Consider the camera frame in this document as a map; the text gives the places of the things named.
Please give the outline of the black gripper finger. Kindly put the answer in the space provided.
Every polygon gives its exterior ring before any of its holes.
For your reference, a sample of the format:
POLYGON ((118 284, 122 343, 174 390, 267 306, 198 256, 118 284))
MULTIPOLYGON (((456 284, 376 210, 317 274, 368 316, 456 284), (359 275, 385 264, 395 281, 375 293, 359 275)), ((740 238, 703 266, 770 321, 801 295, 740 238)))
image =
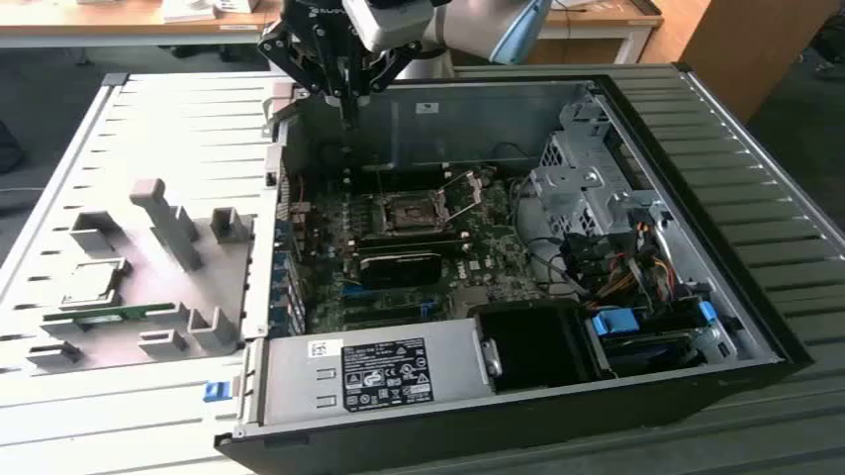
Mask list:
POLYGON ((339 136, 349 141, 348 24, 275 24, 257 43, 269 63, 337 109, 339 136))
POLYGON ((421 53, 420 42, 389 48, 373 59, 360 42, 348 43, 348 141, 356 142, 361 101, 383 92, 401 70, 421 53))

